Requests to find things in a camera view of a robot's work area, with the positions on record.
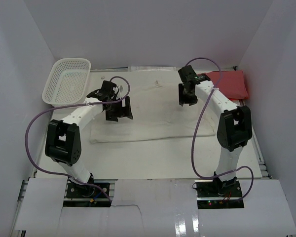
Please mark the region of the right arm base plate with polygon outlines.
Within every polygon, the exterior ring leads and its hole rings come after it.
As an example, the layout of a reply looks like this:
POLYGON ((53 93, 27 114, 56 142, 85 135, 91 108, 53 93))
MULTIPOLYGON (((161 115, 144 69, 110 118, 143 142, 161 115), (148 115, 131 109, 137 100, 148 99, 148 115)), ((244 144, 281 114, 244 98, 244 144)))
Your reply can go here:
POLYGON ((242 190, 239 181, 222 191, 213 181, 198 181, 192 184, 196 190, 197 207, 199 210, 212 209, 243 209, 242 190))

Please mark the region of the white t shirt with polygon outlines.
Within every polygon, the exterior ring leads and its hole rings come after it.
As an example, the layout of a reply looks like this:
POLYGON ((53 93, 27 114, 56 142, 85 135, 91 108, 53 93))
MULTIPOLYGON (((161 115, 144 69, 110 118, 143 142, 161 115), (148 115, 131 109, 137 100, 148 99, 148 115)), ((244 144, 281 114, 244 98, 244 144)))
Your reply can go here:
POLYGON ((192 137, 197 121, 198 136, 214 136, 217 128, 216 115, 207 108, 200 113, 205 102, 180 106, 178 84, 155 81, 147 86, 131 89, 130 104, 133 119, 121 118, 118 122, 107 121, 105 114, 97 115, 91 122, 90 142, 134 142, 166 138, 192 137))

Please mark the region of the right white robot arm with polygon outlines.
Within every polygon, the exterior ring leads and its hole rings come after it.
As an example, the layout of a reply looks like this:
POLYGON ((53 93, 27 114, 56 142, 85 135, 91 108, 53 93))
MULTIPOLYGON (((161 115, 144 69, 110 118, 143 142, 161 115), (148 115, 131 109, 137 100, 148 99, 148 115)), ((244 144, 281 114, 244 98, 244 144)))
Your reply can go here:
POLYGON ((217 139, 221 146, 218 167, 212 178, 213 192, 226 196, 236 182, 236 167, 243 147, 252 138, 251 111, 231 102, 206 74, 197 75, 191 65, 178 70, 181 83, 179 105, 197 104, 201 99, 218 117, 217 139))

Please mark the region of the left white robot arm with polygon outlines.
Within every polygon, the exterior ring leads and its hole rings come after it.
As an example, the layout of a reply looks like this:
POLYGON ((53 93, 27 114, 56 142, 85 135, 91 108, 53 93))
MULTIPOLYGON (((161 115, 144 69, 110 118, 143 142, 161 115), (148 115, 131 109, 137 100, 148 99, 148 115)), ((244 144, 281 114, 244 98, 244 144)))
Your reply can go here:
POLYGON ((103 81, 102 86, 90 92, 82 106, 61 120, 49 122, 45 143, 45 155, 62 166, 69 177, 78 183, 77 191, 83 197, 94 193, 94 184, 90 182, 92 173, 80 160, 82 153, 80 132, 95 116, 105 112, 107 121, 118 122, 119 118, 133 119, 130 97, 127 91, 121 96, 121 86, 103 81))

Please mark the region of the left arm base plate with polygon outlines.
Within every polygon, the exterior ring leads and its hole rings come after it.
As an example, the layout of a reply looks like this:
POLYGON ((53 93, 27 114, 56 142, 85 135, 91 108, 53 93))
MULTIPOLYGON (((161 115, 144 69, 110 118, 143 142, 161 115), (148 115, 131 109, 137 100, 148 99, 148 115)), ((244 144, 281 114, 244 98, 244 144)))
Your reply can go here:
POLYGON ((95 187, 83 186, 68 181, 63 207, 110 207, 111 202, 95 187))

